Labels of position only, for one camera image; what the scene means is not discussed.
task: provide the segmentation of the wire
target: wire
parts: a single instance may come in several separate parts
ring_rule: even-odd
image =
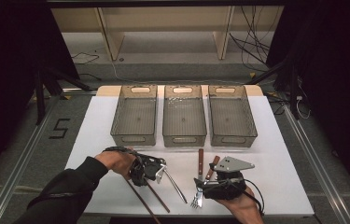
[[[271,31],[271,29],[273,28],[274,24],[276,23],[277,16],[279,15],[279,9],[280,9],[280,6],[277,7],[276,15],[274,16],[273,23],[271,24],[270,28],[268,28],[268,32],[259,41],[264,39],[268,35],[268,33]]]
[[[240,42],[246,43],[246,44],[251,45],[251,46],[254,46],[254,47],[259,47],[259,46],[256,45],[256,44],[253,44],[253,43],[250,43],[250,42],[246,42],[246,41],[244,41],[244,40],[235,38],[234,36],[233,36],[232,38],[233,38],[234,40],[236,40],[236,41],[240,41]],[[259,47],[259,48],[269,50],[269,46],[266,46],[266,45],[263,45],[263,44],[261,44],[261,45],[262,45],[262,46]]]
[[[274,114],[274,115],[283,115],[283,114],[285,113],[285,109],[283,108],[284,106],[285,106],[285,104],[281,104],[281,105],[279,106],[279,108],[277,108],[277,109],[273,112],[273,114]],[[277,111],[279,111],[280,108],[283,108],[283,110],[282,110],[282,112],[278,113]]]
[[[320,218],[317,216],[316,214],[316,208],[315,208],[315,205],[313,206],[313,209],[314,209],[314,218],[316,219],[316,221],[319,223],[319,224],[323,224],[323,222],[320,220]]]
[[[239,43],[237,42],[237,40],[233,37],[233,35],[230,33],[230,37],[233,39],[233,41],[235,42],[236,46],[238,46],[239,49],[241,49],[242,51],[245,51],[246,53],[248,53],[250,56],[252,56],[253,58],[255,58],[257,61],[266,64],[262,59],[259,59],[257,56],[255,56],[253,53],[251,53],[250,51],[248,51],[247,49],[245,49],[245,47],[242,47],[239,45]]]
[[[309,110],[308,116],[304,117],[303,114],[302,114],[302,112],[300,112],[299,103],[300,103],[300,100],[297,101],[297,110],[298,110],[300,116],[301,116],[303,119],[308,119],[308,118],[311,116],[311,110]]]
[[[268,85],[270,83],[273,83],[274,81],[268,81],[268,82],[264,82],[262,84],[258,84],[259,86],[265,86],[265,85]]]
[[[245,179],[246,182],[252,184],[254,186],[254,188],[256,188],[256,190],[259,192],[259,196],[261,197],[261,202],[262,202],[262,212],[264,211],[265,209],[265,202],[264,202],[264,198],[262,197],[262,194],[261,194],[261,191],[259,191],[259,188],[257,188],[256,184],[254,184],[253,182],[251,182],[250,180],[248,179]]]
[[[254,17],[255,17],[255,8],[256,7],[252,7],[252,23],[250,24],[246,14],[245,14],[245,11],[244,11],[244,7],[241,7],[241,10],[244,14],[244,17],[245,17],[245,20],[247,22],[247,25],[249,27],[249,30],[247,31],[247,37],[246,39],[248,39],[248,37],[250,36],[255,42],[256,42],[256,45],[259,43],[259,39],[257,38],[257,35],[256,35],[256,31],[255,31],[255,28],[254,28]],[[256,48],[257,50],[257,53],[259,54],[259,57],[260,57],[260,61],[262,62],[262,57],[261,57],[261,54],[259,53],[259,48]]]
[[[90,60],[86,61],[85,63],[75,63],[75,64],[86,64],[86,63],[90,63],[90,62],[93,62],[93,61],[95,61],[96,59],[99,58],[99,55],[97,55],[97,54],[89,54],[89,53],[80,52],[80,53],[76,54],[75,56],[73,56],[72,59],[77,59],[77,56],[78,56],[78,55],[81,55],[81,54],[85,54],[85,55],[92,56],[92,57],[95,57],[95,58],[90,59]]]
[[[98,79],[99,81],[102,81],[101,78],[96,77],[96,76],[94,76],[93,74],[90,74],[90,73],[81,73],[81,74],[79,74],[79,75],[80,75],[80,76],[90,76],[90,77],[94,77],[94,78]]]

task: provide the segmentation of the cable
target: cable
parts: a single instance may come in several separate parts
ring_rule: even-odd
[[[245,17],[245,20],[247,22],[247,25],[249,27],[249,30],[247,31],[247,37],[246,37],[246,40],[248,39],[248,37],[250,36],[255,42],[256,42],[256,45],[259,43],[259,39],[257,38],[257,35],[256,35],[256,32],[255,32],[255,29],[254,29],[254,17],[255,17],[255,7],[252,7],[252,24],[250,24],[246,14],[245,14],[245,11],[244,11],[244,7],[241,7],[241,10],[244,14],[244,17]],[[256,48],[257,50],[257,53],[259,54],[259,57],[260,57],[260,61],[262,62],[262,57],[261,57],[261,54],[259,53],[259,48]]]
[[[86,61],[85,63],[75,63],[75,64],[86,64],[86,63],[90,63],[90,62],[93,62],[93,61],[95,61],[96,59],[99,58],[99,55],[97,55],[97,54],[89,54],[89,53],[80,52],[80,53],[76,54],[75,56],[73,56],[72,59],[76,59],[77,56],[80,55],[80,54],[85,54],[85,55],[88,55],[88,56],[93,56],[93,57],[95,57],[95,58],[93,58],[93,59],[91,59],[91,60],[89,60],[89,61]]]
[[[274,16],[273,23],[271,24],[270,28],[268,28],[268,32],[259,41],[264,39],[268,35],[268,33],[271,31],[271,29],[273,28],[273,25],[276,23],[277,16],[279,15],[279,9],[280,9],[280,6],[277,7],[276,15]]]
[[[246,44],[251,45],[251,46],[254,46],[254,47],[259,47],[259,46],[256,45],[256,44],[253,44],[253,43],[250,43],[250,42],[246,42],[246,41],[244,41],[244,40],[235,38],[234,36],[233,36],[232,38],[233,38],[234,40],[236,40],[236,41],[240,41],[240,42],[246,43]],[[266,46],[266,45],[262,45],[262,46],[259,47],[259,48],[269,50],[269,46]]]
[[[245,47],[240,46],[239,43],[236,41],[236,39],[233,37],[233,35],[232,35],[231,33],[230,33],[230,37],[233,39],[233,41],[235,42],[236,46],[238,46],[238,48],[240,48],[241,50],[246,51],[246,53],[248,53],[250,56],[252,56],[253,58],[255,58],[257,61],[259,61],[259,62],[261,62],[261,63],[263,63],[263,64],[266,64],[262,59],[259,59],[257,56],[255,56],[254,54],[252,54],[250,51],[248,51],[247,49],[245,49]]]
[[[285,113],[285,109],[283,108],[285,106],[285,104],[281,104],[280,106],[279,106],[279,108],[277,108],[274,112],[273,112],[273,114],[274,115],[283,115],[284,113]],[[283,108],[283,110],[282,110],[282,112],[280,112],[280,113],[278,113],[277,111],[279,111],[279,109],[280,108]]]
[[[80,76],[90,76],[90,77],[94,77],[94,78],[98,79],[99,81],[102,81],[101,78],[96,77],[96,76],[94,76],[93,74],[90,74],[90,73],[81,73],[81,74],[79,74],[79,75],[80,75]]]
[[[264,209],[265,209],[265,202],[264,202],[264,198],[262,197],[261,191],[259,191],[259,188],[257,188],[257,186],[253,182],[251,182],[250,180],[245,179],[245,181],[250,183],[250,184],[252,184],[254,186],[254,188],[256,188],[256,190],[259,192],[259,196],[261,197],[261,202],[262,202],[262,209],[261,209],[261,211],[263,212]]]
[[[265,86],[265,85],[268,85],[268,84],[270,84],[270,83],[273,83],[274,81],[268,81],[268,82],[264,82],[264,83],[260,83],[260,84],[258,84],[259,86]]]
[[[251,23],[251,25],[252,25],[252,27],[253,27],[253,35],[254,35],[254,37],[255,37],[255,42],[256,42],[256,45],[259,43],[260,44],[260,42],[259,42],[259,38],[257,37],[257,25],[258,25],[258,23],[256,22],[256,24],[254,23],[254,18],[256,17],[256,6],[253,6],[252,7],[252,13],[253,13],[253,20],[252,20],[252,23]],[[265,50],[264,49],[262,49],[262,51],[264,52],[264,54],[265,54],[265,57],[267,57],[268,56],[268,54],[265,52]]]
[[[300,112],[299,103],[300,103],[300,100],[297,101],[297,110],[298,110],[300,116],[301,116],[303,119],[308,119],[308,118],[311,116],[311,110],[309,110],[308,116],[307,116],[307,117],[304,117],[303,114],[302,114],[302,112]]]
[[[316,208],[315,208],[315,205],[313,206],[313,209],[314,209],[314,218],[316,219],[316,221],[319,223],[319,224],[323,224],[323,222],[320,220],[320,218],[317,216],[316,214]]]
[[[275,95],[270,94],[270,93],[268,93],[268,92],[264,92],[263,94],[264,94],[264,96],[266,96],[266,97],[271,97],[271,98],[274,98],[274,99],[278,99],[278,100],[280,100],[280,101],[290,102],[288,99],[283,99],[283,98],[281,98],[281,97],[275,96]]]

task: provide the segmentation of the sleeve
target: sleeve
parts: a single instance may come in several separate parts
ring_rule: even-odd
[[[77,223],[107,168],[92,157],[56,175],[14,223]]]

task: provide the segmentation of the gray floor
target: gray floor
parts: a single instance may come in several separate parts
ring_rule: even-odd
[[[235,35],[240,38],[245,37],[243,33]],[[250,80],[250,73],[255,72],[253,69],[245,67],[243,63],[251,63],[255,68],[265,69],[264,65],[247,57],[246,54],[241,58],[241,51],[232,41],[229,43],[226,60],[218,60],[216,47],[209,33],[126,34],[119,59],[113,63],[107,59],[99,34],[63,34],[63,36],[73,55],[80,52],[99,55],[99,58],[93,62],[77,65],[80,74],[90,74],[100,78],[99,80],[90,75],[81,75],[81,80],[92,87],[135,81],[157,84],[190,83],[191,81],[199,84],[242,84]],[[264,40],[269,44],[271,38],[272,34],[269,34]],[[76,57],[75,63],[84,63],[94,58],[87,55],[84,57]],[[273,91],[273,81],[274,77],[270,77],[261,82],[262,90],[264,92]],[[62,82],[62,85],[64,88],[72,88],[65,82]],[[71,91],[64,95],[69,97],[63,97],[56,104],[53,103],[53,100],[47,99],[47,103],[54,105],[54,107],[41,138],[36,144],[35,152],[9,199],[0,223],[11,223],[20,216],[28,202],[64,168],[93,94]],[[278,103],[271,103],[271,105],[273,112],[281,112],[283,109]],[[301,110],[307,111],[308,108],[302,106]],[[322,223],[341,223],[330,204],[329,196],[322,188],[319,178],[302,148],[299,137],[294,132],[287,112],[275,115],[275,118],[316,215]],[[63,133],[54,130],[58,119],[69,119],[60,123],[60,127],[67,128],[67,132],[62,139],[52,139],[52,136]],[[33,135],[36,128],[35,121],[36,103],[34,99],[31,99],[30,104],[24,110],[22,123],[14,132],[7,150],[0,157],[0,192],[27,146],[29,138]],[[300,125],[305,130],[314,151],[322,161],[324,170],[329,175],[335,189],[338,190],[350,214],[350,177],[348,173],[343,168],[341,161],[335,157],[335,153],[332,153],[332,147],[321,131],[318,122],[314,119],[313,113],[308,119],[300,119]],[[152,219],[138,219],[137,221],[139,223],[152,223]],[[211,219],[205,220],[207,223],[218,223],[219,221],[222,220],[216,222]],[[265,223],[318,223],[314,217],[265,217],[264,221]],[[108,216],[86,214],[78,223],[120,222],[121,220],[117,218],[113,218],[110,222]],[[195,222],[195,220],[162,220],[162,223],[189,222]]]

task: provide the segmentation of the hand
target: hand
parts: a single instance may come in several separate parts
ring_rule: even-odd
[[[250,187],[246,187],[245,191],[254,197]],[[244,194],[232,200],[217,200],[217,202],[228,208],[241,223],[263,223],[256,203]]]
[[[104,151],[95,156],[95,159],[100,161],[108,170],[113,170],[127,180],[131,179],[130,171],[133,161],[136,159],[134,155],[118,151]]]

